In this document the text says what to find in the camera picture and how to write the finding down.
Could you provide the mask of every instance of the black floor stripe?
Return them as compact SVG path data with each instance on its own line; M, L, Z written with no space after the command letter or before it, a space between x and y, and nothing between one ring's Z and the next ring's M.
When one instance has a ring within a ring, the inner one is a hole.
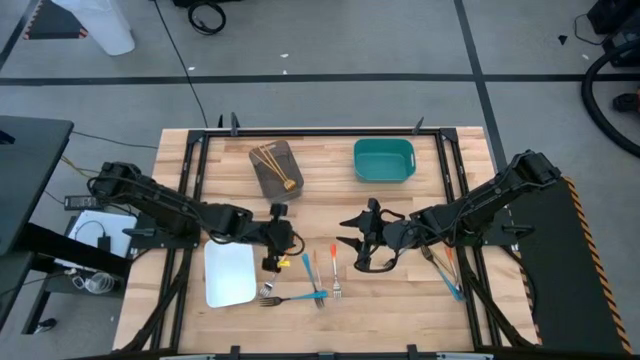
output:
M502 147L502 140L500 139L498 124L496 123L496 117L493 113L493 107L491 106L491 99L489 98L487 84L485 83L484 76L482 75L480 59L478 58L476 45L473 42L473 35L471 34L471 26L469 25L467 12L464 9L462 0L454 0L453 3L455 4L456 12L458 13L458 21L460 21L464 45L467 48L471 71L473 72L474 81L478 90L480 106L482 107L482 113L484 114L484 120L487 125L487 133L489 134L489 140L491 141L493 157L496 160L498 169L502 169L507 166L507 158L504 154L504 148Z
M317 82L476 82L472 74L300 74L300 75L229 75L192 76L194 84L259 84ZM481 75L487 82L580 82L580 74L489 74ZM640 81L640 74L602 74L596 81ZM0 78L0 86L74 86L74 85L167 85L188 84L184 76L100 77L100 78Z
M7 43L4 45L4 48L0 53L0 71L2 71L2 67L7 62L7 59L9 58L9 55L11 54L13 47L18 42L18 39L22 34L22 30L24 30L24 27L27 26L27 24L29 23L29 20L31 20L31 13L33 13L33 9L35 9L36 5L38 5L38 1L39 0L29 1L29 4L27 5L27 8L22 14L20 21L18 21L18 24L13 29L13 32L11 33L11 36L9 36Z

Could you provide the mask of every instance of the floor tile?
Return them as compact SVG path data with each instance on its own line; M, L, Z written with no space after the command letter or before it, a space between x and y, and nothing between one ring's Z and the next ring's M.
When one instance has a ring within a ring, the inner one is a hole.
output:
M0 51L20 21L29 0L0 0Z
M470 73L451 1L224 3L227 26L209 37L160 5L193 75Z
M71 120L76 131L134 144L157 146L163 128L203 126L187 85L0 87L0 99L2 114ZM151 174L155 151L72 135L65 156L82 168L99 170L105 161L124 161ZM84 195L86 180L60 163L47 190L59 200ZM71 215L75 212L63 211L43 195L32 221L62 232Z
M20 39L0 77L184 76L153 2L118 0L118 4L133 29L134 51L108 56L90 37Z
M612 123L624 124L627 136L640 141L638 115L609 109L612 97L635 86L598 83L594 89ZM488 88L507 157L526 149L541 151L575 181L629 338L638 349L640 162L593 124L579 101L578 83L492 83Z
M573 35L573 20L593 0L464 0L473 39L485 74L583 74L604 54L601 46ZM578 34L599 41L589 21ZM558 36L568 36L564 45ZM603 73L627 72L606 65Z
M209 116L251 126L484 125L473 83L346 82L195 85Z

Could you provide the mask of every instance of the blue handle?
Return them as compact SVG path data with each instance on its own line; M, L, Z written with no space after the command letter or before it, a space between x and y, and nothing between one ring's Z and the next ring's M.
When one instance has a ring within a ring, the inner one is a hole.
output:
M449 281L449 278L447 277L447 275L445 275L438 266L436 266L436 269L438 269L438 272L440 273L440 276L442 276L442 280L444 280L444 283L447 284L447 287L449 288L449 291L451 291L453 298L456 299L456 301L464 300L464 298L458 292L458 289L456 289L456 287L453 286L451 281Z
M309 255L307 255L307 253L302 254L302 261L304 261L304 267L307 268L307 274L309 274L309 280L311 280L311 283L315 288L316 283L313 280L313 273L311 272L311 263L309 262Z
M327 294L327 290L322 290L322 291L318 291L318 292L314 292L311 294L307 294L307 295L302 295L302 296L294 296L291 298L291 300L302 300L302 299L324 299L327 296L329 296Z

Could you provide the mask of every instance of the orange warning stripe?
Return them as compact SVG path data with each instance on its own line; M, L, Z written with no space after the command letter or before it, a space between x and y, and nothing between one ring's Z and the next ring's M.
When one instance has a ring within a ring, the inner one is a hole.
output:
M622 318L620 317L618 307L616 306L616 302L613 298L613 292L611 291L609 280L607 280L607 275L605 274L604 267L602 266L602 262L600 261L600 255L598 254L596 244L593 241L591 229L589 229L587 218L584 214L584 210L582 209L582 205L580 204L580 198L578 197L578 191L576 190L575 183L568 177L564 177L564 180L569 187L569 191L571 192L573 205L575 206L576 214L580 219L580 225L582 226L582 230L584 231L584 238L585 240L587 240L587 246L589 247L589 250L591 252L591 258L593 259L594 268L599 275L600 284L602 285L602 291L604 293L604 296L607 298L607 304L609 305L609 310L611 310L611 317L613 318L618 336L620 337L622 348L629 354L633 354L633 349L631 348L631 344L629 343L629 337L627 337L627 332L625 331L624 325L622 324Z
M23 39L29 40L29 38L31 37L29 35L29 31L31 31L33 22L35 21L36 16L38 16L38 13L40 12L41 7L42 7L42 0L38 1L38 4L36 5L35 9L33 9L33 13L31 14L31 19L29 19L29 23L27 23L27 26L25 26L24 28L24 35L22 36Z
M522 254L519 251L513 252L518 259L522 259ZM531 294L531 288L529 288L529 281L527 280L527 275L524 272L523 268L520 268L520 276L522 277L522 284L524 285L524 293L527 296L527 303L529 303L529 310L533 313L533 295ZM536 336L538 337L538 344L542 345L542 338L540 337L540 328L538 324L536 324L535 320L533 320L533 326L536 330Z

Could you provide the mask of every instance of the metal bracket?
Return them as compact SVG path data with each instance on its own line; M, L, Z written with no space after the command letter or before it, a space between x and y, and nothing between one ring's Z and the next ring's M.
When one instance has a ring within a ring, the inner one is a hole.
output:
M187 145L193 145L204 136L204 130L191 130L187 135Z
M238 117L236 113L231 112L231 136L238 136L238 128L240 127L240 122L238 121Z
M445 139L457 143L458 142L458 131L456 128L444 128L440 129L440 135L444 136Z
M420 121L418 121L416 126L413 127L413 130L411 130L411 135L416 136L420 134L420 128L422 127L423 122L424 122L424 116L420 118Z
M409 360L418 360L420 358L418 347L415 344L407 345L407 352L409 353Z
M240 360L240 346L232 345L229 350L229 360Z

